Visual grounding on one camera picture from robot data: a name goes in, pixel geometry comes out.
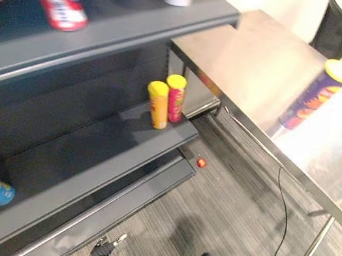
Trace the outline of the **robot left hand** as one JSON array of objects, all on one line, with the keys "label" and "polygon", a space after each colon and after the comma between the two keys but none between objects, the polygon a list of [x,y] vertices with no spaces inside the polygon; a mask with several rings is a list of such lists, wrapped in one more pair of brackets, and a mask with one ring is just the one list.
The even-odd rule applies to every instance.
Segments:
[{"label": "robot left hand", "polygon": [[109,242],[106,236],[100,237],[89,256],[112,256],[112,253],[116,246],[122,243],[128,234],[122,234],[118,236],[113,242]]}]

